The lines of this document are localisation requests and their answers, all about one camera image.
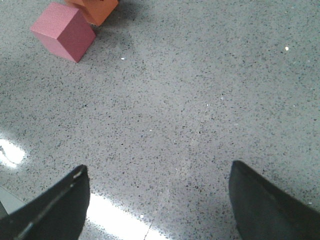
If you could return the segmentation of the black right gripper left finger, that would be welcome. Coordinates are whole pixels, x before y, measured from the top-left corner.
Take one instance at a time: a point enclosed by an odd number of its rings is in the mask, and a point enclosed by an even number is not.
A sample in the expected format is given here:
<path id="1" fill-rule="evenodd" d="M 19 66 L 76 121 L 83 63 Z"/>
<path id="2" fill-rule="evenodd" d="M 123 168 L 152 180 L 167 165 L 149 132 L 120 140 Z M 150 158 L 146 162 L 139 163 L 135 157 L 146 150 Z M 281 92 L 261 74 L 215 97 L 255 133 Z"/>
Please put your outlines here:
<path id="1" fill-rule="evenodd" d="M 46 192 L 0 220 L 2 240 L 77 240 L 90 203 L 88 168 L 79 165 Z"/>

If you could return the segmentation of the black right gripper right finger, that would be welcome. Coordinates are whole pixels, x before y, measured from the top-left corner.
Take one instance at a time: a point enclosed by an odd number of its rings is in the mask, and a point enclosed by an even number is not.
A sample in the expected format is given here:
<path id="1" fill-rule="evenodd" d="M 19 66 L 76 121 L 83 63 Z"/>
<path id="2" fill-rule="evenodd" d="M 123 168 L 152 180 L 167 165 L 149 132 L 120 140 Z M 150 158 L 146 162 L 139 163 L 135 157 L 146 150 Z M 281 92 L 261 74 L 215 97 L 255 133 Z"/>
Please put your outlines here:
<path id="1" fill-rule="evenodd" d="M 240 160 L 233 161 L 229 198 L 244 240 L 318 240 L 320 214 Z"/>

